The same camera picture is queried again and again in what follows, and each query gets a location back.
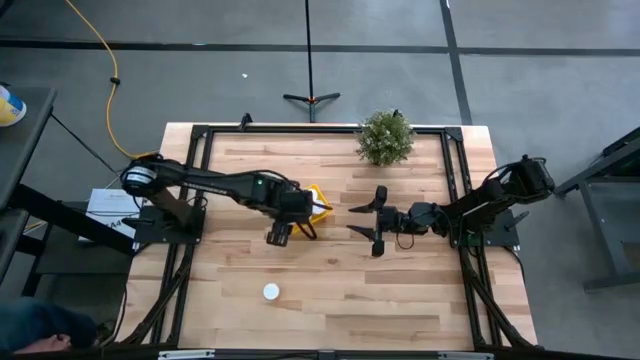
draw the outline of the light stand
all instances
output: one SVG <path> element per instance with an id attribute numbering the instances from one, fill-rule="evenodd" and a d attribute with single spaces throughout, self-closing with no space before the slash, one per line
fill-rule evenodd
<path id="1" fill-rule="evenodd" d="M 340 97 L 340 93 L 333 93 L 329 95 L 313 96 L 313 66 L 311 65 L 311 25 L 309 24 L 309 0 L 304 1 L 304 10 L 307 23 L 307 60 L 309 62 L 309 97 L 284 94 L 282 97 L 287 100 L 297 100 L 309 106 L 309 122 L 316 122 L 316 105 L 323 100 L 337 99 Z"/>

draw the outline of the green plant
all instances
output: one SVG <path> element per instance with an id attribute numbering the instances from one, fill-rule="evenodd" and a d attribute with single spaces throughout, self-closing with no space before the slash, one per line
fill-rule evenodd
<path id="1" fill-rule="evenodd" d="M 360 159 L 377 166 L 407 160 L 413 145 L 413 130 L 400 111 L 376 111 L 360 124 L 357 134 Z"/>

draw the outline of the wooden tabletop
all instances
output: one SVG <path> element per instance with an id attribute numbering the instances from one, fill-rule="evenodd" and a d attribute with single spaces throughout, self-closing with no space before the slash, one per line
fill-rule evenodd
<path id="1" fill-rule="evenodd" d="M 191 126 L 167 124 L 161 148 L 165 158 L 186 160 Z M 462 130 L 472 182 L 479 186 L 496 166 L 489 131 L 484 126 Z M 210 169 L 228 173 L 271 169 L 302 186 L 317 184 L 335 212 L 316 227 L 318 240 L 292 236 L 287 247 L 280 248 L 264 240 L 270 219 L 231 199 L 209 195 L 180 347 L 472 348 L 458 252 L 448 240 L 429 233 L 416 237 L 410 250 L 402 250 L 395 235 L 386 234 L 384 256 L 372 258 L 371 244 L 345 227 L 374 226 L 373 214 L 347 210 L 371 201 L 377 185 L 388 187 L 387 204 L 401 211 L 415 201 L 447 204 L 439 138 L 416 136 L 409 159 L 384 168 L 360 161 L 356 148 L 350 134 L 215 136 Z M 462 189 L 453 144 L 451 151 Z M 411 243 L 410 236 L 398 240 L 403 247 Z M 166 253 L 166 245 L 152 245 L 133 260 L 119 338 L 131 333 L 156 300 Z M 517 262 L 502 248 L 488 248 L 487 261 L 496 301 L 522 335 L 535 343 Z M 271 282 L 281 293 L 270 302 L 262 290 Z M 489 339 L 485 308 L 478 309 Z"/>

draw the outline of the gray floor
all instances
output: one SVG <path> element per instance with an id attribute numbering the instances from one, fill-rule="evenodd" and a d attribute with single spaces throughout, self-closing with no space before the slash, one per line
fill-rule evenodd
<path id="1" fill-rule="evenodd" d="M 109 40 L 304 43 L 302 1 L 75 3 Z M 460 46 L 640 47 L 638 1 L 450 0 L 450 6 Z M 311 12 L 317 44 L 446 45 L 437 0 L 311 0 Z M 17 0 L 0 20 L 0 36 L 94 39 L 62 0 Z M 306 121 L 303 109 L 281 98 L 284 92 L 306 94 L 304 53 L 118 51 L 116 56 L 123 84 L 113 109 L 114 129 L 130 151 L 157 149 L 168 121 L 239 121 L 244 112 L 258 122 Z M 354 122 L 375 109 L 400 108 L 414 123 L 461 123 L 448 55 L 318 53 L 314 60 L 316 92 L 343 93 L 319 111 L 320 122 Z M 640 125 L 637 57 L 462 56 L 461 63 L 473 123 L 490 127 L 499 163 L 523 153 L 544 156 L 560 183 Z M 111 72 L 104 51 L 0 48 L 2 80 L 57 88 L 55 112 L 61 120 L 122 168 L 127 161 L 111 145 L 104 125 Z M 85 199 L 89 189 L 112 179 L 55 123 L 47 126 L 25 177 L 65 200 Z M 521 254 L 540 344 L 638 357 L 640 287 L 582 290 L 583 281 L 607 274 L 582 200 L 570 194 L 527 210 L 531 215 L 519 225 Z M 107 316 L 104 309 L 76 306 Z"/>

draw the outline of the black table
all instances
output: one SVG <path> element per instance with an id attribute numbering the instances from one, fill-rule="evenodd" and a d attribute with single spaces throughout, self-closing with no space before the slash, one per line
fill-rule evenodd
<path id="1" fill-rule="evenodd" d="M 580 190 L 610 275 L 584 283 L 585 290 L 638 284 L 625 245 L 640 244 L 640 128 L 606 147 L 601 159 L 555 189 L 561 198 Z"/>
<path id="2" fill-rule="evenodd" d="M 39 257 L 45 250 L 42 241 L 22 235 L 28 215 L 133 256 L 131 238 L 20 183 L 53 110 L 56 91 L 21 87 L 9 90 L 27 104 L 27 114 L 15 125 L 0 128 L 0 282 L 15 251 Z"/>

